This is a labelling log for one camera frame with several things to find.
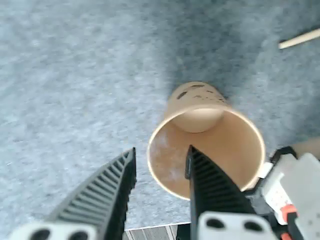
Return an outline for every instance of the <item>screw hole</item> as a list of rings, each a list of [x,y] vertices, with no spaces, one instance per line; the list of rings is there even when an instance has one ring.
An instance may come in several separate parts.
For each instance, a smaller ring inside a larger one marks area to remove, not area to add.
[[[49,235],[50,231],[48,229],[41,229],[32,235],[31,240],[47,240]]]
[[[255,232],[262,232],[263,231],[262,227],[253,221],[247,221],[244,224],[244,228],[247,230],[255,231]]]
[[[206,225],[211,228],[223,229],[225,227],[224,223],[216,218],[211,218],[206,221]]]
[[[69,237],[69,240],[87,240],[88,234],[84,231],[77,231]]]

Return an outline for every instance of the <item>wooden stick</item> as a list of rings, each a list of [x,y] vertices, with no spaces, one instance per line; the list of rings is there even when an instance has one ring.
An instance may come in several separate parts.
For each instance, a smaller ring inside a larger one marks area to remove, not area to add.
[[[279,43],[279,49],[285,49],[320,37],[320,28]]]

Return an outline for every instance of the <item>floor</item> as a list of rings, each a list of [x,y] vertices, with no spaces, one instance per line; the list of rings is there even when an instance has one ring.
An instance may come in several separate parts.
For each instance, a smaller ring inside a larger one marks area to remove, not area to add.
[[[132,146],[126,228],[189,221],[146,162],[181,83],[217,87],[268,154],[320,136],[320,39],[277,47],[319,28],[319,12],[318,0],[0,1],[0,239]]]

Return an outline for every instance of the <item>paper cup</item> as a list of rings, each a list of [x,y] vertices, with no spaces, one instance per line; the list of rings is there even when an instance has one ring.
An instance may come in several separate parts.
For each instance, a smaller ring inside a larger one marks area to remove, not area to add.
[[[213,86],[198,81],[185,83],[173,92],[164,120],[147,147],[153,178],[169,193],[187,200],[189,145],[211,158],[242,191],[256,181],[266,155],[256,126],[232,109]]]

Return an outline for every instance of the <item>dark spot on cup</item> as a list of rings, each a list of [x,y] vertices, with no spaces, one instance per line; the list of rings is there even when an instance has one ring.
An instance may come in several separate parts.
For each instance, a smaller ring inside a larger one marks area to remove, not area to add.
[[[203,85],[203,84],[197,84],[197,85],[192,85],[191,87],[192,88],[194,88],[194,89],[196,89],[196,88],[202,88],[202,87],[204,87],[205,85]]]
[[[184,91],[184,92],[180,93],[180,95],[176,99],[180,99],[186,94],[187,94],[187,91]]]

